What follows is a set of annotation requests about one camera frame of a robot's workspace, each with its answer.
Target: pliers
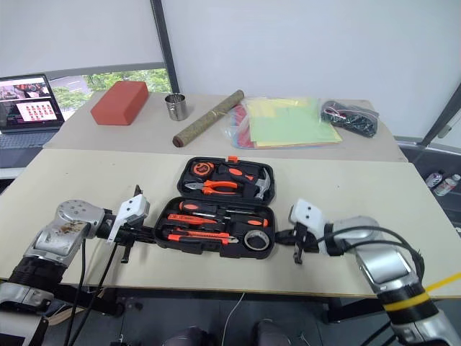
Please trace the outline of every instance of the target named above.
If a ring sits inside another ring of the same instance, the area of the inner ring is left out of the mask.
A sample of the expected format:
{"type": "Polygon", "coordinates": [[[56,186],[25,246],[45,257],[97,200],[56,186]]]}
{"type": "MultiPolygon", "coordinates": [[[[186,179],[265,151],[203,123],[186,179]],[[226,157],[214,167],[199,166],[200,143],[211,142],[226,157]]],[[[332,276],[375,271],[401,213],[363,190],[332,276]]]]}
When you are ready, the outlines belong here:
{"type": "Polygon", "coordinates": [[[214,187],[230,187],[232,189],[237,189],[238,185],[236,182],[226,182],[226,181],[217,181],[213,182],[212,180],[207,180],[206,182],[190,182],[186,184],[185,187],[191,190],[201,189],[204,195],[211,195],[213,193],[220,195],[235,195],[237,192],[225,192],[214,190],[214,187]]]}

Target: hammer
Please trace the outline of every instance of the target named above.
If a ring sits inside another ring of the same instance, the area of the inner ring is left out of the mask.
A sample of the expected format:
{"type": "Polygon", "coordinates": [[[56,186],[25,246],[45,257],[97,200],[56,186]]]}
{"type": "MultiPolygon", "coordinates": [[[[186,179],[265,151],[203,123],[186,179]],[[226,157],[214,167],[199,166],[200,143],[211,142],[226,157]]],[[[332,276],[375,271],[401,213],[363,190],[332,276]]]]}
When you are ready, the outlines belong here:
{"type": "Polygon", "coordinates": [[[264,198],[264,193],[269,189],[271,186],[271,178],[267,170],[264,168],[264,179],[258,179],[256,182],[256,186],[259,187],[259,192],[256,194],[255,198],[262,200],[264,198]]]}

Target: floor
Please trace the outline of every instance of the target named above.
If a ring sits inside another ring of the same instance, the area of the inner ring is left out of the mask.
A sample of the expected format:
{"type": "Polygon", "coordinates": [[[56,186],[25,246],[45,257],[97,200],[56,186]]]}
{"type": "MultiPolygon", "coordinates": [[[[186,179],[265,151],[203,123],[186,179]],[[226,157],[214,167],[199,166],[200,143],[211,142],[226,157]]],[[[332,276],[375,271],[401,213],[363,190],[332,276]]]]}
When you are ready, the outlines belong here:
{"type": "MultiPolygon", "coordinates": [[[[162,345],[176,332],[189,326],[212,332],[221,341],[225,320],[237,300],[197,298],[127,298],[127,311],[114,318],[92,312],[75,345],[109,345],[123,335],[129,345],[162,345]]],[[[437,303],[461,334],[461,300],[437,303]]],[[[360,345],[386,321],[384,313],[324,324],[320,319],[322,305],[300,301],[242,300],[230,318],[225,345],[249,345],[251,328],[262,319],[272,319],[290,338],[294,346],[360,345]],[[300,339],[303,333],[308,344],[300,339]]],[[[67,324],[50,327],[44,345],[62,345],[67,324]]],[[[381,345],[390,330],[372,345],[381,345]]]]}

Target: metal cup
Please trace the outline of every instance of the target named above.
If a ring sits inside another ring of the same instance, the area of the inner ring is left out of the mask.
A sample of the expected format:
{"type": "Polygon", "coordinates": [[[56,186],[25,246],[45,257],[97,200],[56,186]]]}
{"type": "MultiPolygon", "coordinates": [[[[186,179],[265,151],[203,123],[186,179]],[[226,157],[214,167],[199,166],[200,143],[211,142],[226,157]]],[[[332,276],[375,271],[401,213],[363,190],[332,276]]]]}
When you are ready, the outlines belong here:
{"type": "Polygon", "coordinates": [[[165,97],[165,102],[171,119],[181,121],[189,116],[187,114],[186,97],[183,94],[170,94],[165,97]]]}

